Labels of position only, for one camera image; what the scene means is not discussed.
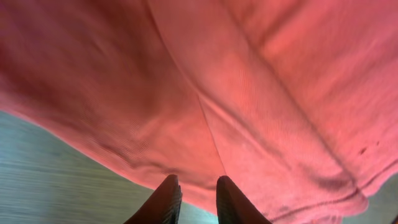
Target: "wrinkled fabric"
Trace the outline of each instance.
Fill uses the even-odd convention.
[[[0,0],[0,109],[215,213],[339,223],[398,172],[398,2]]]

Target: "red fabric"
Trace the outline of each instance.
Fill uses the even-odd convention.
[[[398,171],[396,1],[0,10],[0,109],[133,182],[214,213],[229,175],[273,223],[338,223]]]

